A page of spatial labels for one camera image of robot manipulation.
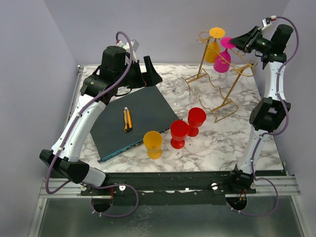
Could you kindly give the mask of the clear wine glass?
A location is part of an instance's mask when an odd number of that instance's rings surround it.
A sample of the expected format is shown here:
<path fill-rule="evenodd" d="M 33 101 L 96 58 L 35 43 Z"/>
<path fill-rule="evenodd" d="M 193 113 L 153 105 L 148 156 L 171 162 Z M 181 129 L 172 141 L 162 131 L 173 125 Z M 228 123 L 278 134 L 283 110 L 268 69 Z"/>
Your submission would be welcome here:
<path fill-rule="evenodd" d="M 184 94 L 186 90 L 186 82 L 183 79 L 176 79 L 173 82 L 172 93 L 176 96 L 173 106 L 179 107 L 179 97 Z"/>
<path fill-rule="evenodd" d="M 198 87 L 192 87 L 189 93 L 189 104 L 191 107 L 196 106 L 199 103 L 201 90 Z"/>

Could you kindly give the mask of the magenta plastic wine glass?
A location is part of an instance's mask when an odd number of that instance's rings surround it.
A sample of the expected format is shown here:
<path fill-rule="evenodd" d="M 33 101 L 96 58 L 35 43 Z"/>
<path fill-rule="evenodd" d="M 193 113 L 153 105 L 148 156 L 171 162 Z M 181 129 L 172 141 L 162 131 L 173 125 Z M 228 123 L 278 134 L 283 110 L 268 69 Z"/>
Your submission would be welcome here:
<path fill-rule="evenodd" d="M 218 73 L 226 73 L 230 68 L 231 55 L 228 50 L 235 47 L 235 45 L 230 42 L 231 39 L 232 37 L 224 37 L 221 39 L 221 45 L 225 50 L 216 57 L 213 65 L 214 70 Z"/>

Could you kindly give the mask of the red plastic wine glass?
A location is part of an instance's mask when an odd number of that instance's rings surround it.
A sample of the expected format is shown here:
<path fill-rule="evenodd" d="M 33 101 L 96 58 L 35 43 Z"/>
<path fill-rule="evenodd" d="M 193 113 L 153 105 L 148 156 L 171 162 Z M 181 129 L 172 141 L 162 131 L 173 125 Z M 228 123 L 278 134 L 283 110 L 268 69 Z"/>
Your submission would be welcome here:
<path fill-rule="evenodd" d="M 170 127 L 171 140 L 170 144 L 175 149 L 181 149 L 185 145 L 185 138 L 188 135 L 188 124 L 183 120 L 176 120 Z"/>

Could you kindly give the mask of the yellow plastic wine glass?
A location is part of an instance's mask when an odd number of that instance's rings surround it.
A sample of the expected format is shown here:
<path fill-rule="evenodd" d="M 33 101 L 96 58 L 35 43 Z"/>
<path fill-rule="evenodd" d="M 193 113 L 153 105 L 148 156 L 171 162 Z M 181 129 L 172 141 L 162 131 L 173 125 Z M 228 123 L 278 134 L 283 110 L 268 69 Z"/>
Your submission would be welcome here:
<path fill-rule="evenodd" d="M 151 159 L 158 159 L 162 155 L 162 136 L 157 131 L 149 131 L 144 135 L 143 143 L 147 149 L 147 155 Z"/>

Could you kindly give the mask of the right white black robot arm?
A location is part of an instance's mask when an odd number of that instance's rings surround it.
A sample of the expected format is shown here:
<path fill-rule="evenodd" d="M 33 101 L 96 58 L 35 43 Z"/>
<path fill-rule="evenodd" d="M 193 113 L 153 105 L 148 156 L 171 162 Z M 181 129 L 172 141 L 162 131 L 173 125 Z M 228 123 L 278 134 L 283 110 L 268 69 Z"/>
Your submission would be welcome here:
<path fill-rule="evenodd" d="M 251 131 L 241 160 L 230 172 L 228 190 L 234 194 L 248 190 L 254 182 L 256 163 L 268 136 L 273 135 L 283 120 L 288 120 L 291 104 L 283 92 L 283 75 L 290 60 L 284 50 L 295 27 L 280 24 L 271 39 L 263 37 L 263 31 L 254 27 L 250 32 L 233 38 L 230 43 L 244 53 L 258 51 L 265 72 L 265 94 L 253 109 L 249 123 Z"/>

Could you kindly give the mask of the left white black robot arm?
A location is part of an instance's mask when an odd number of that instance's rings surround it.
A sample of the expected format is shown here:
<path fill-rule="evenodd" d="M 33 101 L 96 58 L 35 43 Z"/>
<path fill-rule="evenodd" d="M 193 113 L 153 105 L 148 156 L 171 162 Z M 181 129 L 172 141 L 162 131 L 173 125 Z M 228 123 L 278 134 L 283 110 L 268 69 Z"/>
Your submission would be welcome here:
<path fill-rule="evenodd" d="M 120 87 L 132 90 L 162 82 L 150 56 L 144 57 L 145 72 L 141 71 L 137 59 L 126 63 L 130 56 L 130 50 L 120 46 L 108 46 L 103 51 L 101 65 L 83 81 L 77 106 L 62 135 L 51 149 L 42 150 L 39 155 L 49 171 L 76 184 L 92 185 L 99 195 L 109 191 L 106 174 L 79 159 L 92 126 Z"/>

